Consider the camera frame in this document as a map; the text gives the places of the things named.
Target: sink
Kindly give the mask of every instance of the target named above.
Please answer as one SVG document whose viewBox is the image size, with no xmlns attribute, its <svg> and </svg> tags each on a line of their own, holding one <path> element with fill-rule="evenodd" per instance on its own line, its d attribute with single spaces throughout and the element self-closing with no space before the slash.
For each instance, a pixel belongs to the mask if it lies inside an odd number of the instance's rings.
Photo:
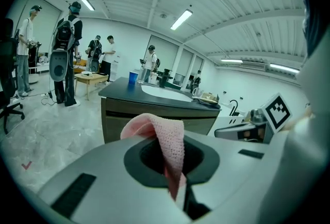
<svg viewBox="0 0 330 224">
<path fill-rule="evenodd" d="M 178 92 L 169 91 L 167 89 L 152 87 L 152 86 L 141 86 L 141 87 L 143 92 L 153 95 L 155 97 L 174 99 L 174 100 L 186 101 L 186 102 L 192 101 L 190 97 Z"/>
</svg>

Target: air conditioner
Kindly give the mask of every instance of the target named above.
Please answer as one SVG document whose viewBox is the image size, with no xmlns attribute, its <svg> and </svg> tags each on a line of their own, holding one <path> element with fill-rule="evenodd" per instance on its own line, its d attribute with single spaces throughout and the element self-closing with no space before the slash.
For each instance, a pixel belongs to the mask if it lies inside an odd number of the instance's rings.
<svg viewBox="0 0 330 224">
<path fill-rule="evenodd" d="M 245 61 L 240 64 L 240 68 L 246 68 L 246 69 L 252 69 L 252 70 L 258 70 L 258 71 L 266 71 L 266 65 L 262 62 L 248 62 Z"/>
</svg>

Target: ceiling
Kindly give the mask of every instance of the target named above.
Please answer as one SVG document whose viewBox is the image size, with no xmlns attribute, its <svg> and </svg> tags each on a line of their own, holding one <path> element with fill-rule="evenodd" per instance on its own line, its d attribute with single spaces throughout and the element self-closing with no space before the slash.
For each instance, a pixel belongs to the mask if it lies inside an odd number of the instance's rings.
<svg viewBox="0 0 330 224">
<path fill-rule="evenodd" d="M 73 1 L 49 0 L 62 10 Z M 220 59 L 227 57 L 299 68 L 306 55 L 303 0 L 90 2 L 95 11 L 83 6 L 82 17 L 105 18 L 149 28 L 186 44 L 219 65 L 222 65 Z M 172 31 L 170 27 L 187 8 L 193 15 Z"/>
</svg>

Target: dark countertop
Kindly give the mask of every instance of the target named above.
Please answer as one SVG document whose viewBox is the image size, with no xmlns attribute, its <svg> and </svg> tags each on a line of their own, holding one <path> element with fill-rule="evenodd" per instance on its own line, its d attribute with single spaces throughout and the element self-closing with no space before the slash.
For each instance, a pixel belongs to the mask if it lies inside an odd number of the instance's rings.
<svg viewBox="0 0 330 224">
<path fill-rule="evenodd" d="M 102 89 L 98 95 L 105 98 L 111 98 L 116 100 L 123 100 L 129 102 L 136 102 L 142 104 L 149 104 L 149 105 L 158 105 L 158 106 L 170 106 L 170 107 L 179 107 L 179 108 L 189 108 L 189 109 L 200 109 L 200 110 L 209 110 L 209 111 L 220 111 L 219 109 L 202 105 L 198 102 L 185 102 L 180 100 L 173 100 L 173 99 L 166 99 L 166 98 L 159 98 L 153 95 L 147 94 L 142 91 L 141 85 L 146 86 L 154 86 L 156 85 L 144 83 L 135 85 L 131 85 L 128 83 L 128 78 L 120 77 L 112 84 L 108 85 L 106 88 Z M 180 90 L 172 89 L 165 87 L 163 89 L 182 93 L 192 100 L 192 94 L 183 92 Z"/>
</svg>

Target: black pants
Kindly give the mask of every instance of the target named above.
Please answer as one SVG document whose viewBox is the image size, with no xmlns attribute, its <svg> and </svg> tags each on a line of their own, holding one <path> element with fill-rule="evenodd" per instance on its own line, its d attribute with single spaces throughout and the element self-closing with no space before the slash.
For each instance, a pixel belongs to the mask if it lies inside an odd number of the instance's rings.
<svg viewBox="0 0 330 224">
<path fill-rule="evenodd" d="M 107 61 L 102 61 L 100 73 L 105 73 L 108 75 L 108 82 L 110 81 L 110 71 L 111 71 L 111 63 Z"/>
<path fill-rule="evenodd" d="M 73 75 L 73 52 L 69 53 L 68 69 L 65 75 L 65 91 L 63 86 L 63 81 L 54 82 L 55 95 L 57 104 L 64 102 L 65 106 L 72 106 L 76 104 L 74 99 L 74 75 Z"/>
</svg>

